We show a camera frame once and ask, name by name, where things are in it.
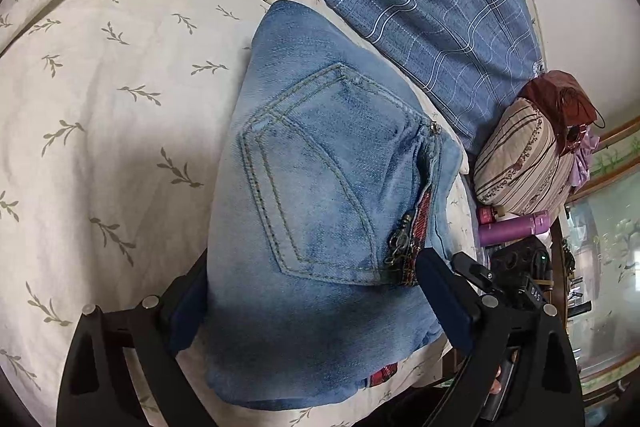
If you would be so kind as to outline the light blue denim jeans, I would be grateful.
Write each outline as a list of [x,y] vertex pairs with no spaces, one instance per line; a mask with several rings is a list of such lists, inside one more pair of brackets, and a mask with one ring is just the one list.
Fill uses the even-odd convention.
[[409,267],[451,253],[460,146],[390,66],[305,5],[259,24],[210,219],[207,380],[226,402],[346,400],[442,330]]

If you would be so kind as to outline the purple thermos bottle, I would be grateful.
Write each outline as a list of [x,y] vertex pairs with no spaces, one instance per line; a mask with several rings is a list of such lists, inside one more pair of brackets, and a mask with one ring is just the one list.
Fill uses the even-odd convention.
[[480,245],[495,246],[531,235],[544,234],[550,229],[550,219],[546,210],[538,211],[527,216],[488,223],[478,228]]

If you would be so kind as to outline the beige striped folded blanket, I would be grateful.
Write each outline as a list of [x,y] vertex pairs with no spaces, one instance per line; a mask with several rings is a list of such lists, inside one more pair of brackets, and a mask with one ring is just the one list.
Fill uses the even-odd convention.
[[477,156],[476,199],[512,215],[547,211],[558,217],[570,193],[574,155],[560,154],[547,117],[526,98],[517,98]]

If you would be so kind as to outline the glass cabinet door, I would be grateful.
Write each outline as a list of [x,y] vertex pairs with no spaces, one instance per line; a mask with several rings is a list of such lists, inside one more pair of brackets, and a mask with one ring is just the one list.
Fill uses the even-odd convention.
[[639,366],[639,119],[603,135],[565,205],[575,259],[567,332],[587,400]]

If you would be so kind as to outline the dark red bag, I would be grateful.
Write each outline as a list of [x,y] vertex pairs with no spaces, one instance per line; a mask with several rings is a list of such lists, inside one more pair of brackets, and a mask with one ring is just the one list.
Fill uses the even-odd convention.
[[558,153],[574,153],[599,113],[574,76],[550,70],[530,80],[518,94],[550,122]]

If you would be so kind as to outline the cream leaf-print quilt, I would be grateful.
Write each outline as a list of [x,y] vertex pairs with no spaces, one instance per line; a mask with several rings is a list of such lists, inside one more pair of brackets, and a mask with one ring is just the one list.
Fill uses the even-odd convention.
[[204,251],[275,1],[2,0],[1,368],[38,424],[55,422],[81,310],[134,306]]

